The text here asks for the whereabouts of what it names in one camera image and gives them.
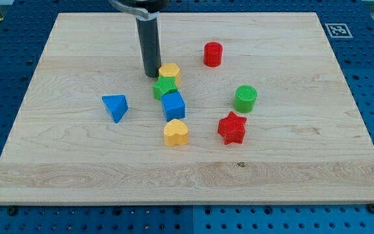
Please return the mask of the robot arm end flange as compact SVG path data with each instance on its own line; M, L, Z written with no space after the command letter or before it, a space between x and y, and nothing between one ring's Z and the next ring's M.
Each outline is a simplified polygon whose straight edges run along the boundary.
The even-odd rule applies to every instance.
M108 0L116 10L133 15L141 21L157 18L159 12L169 5L169 0Z

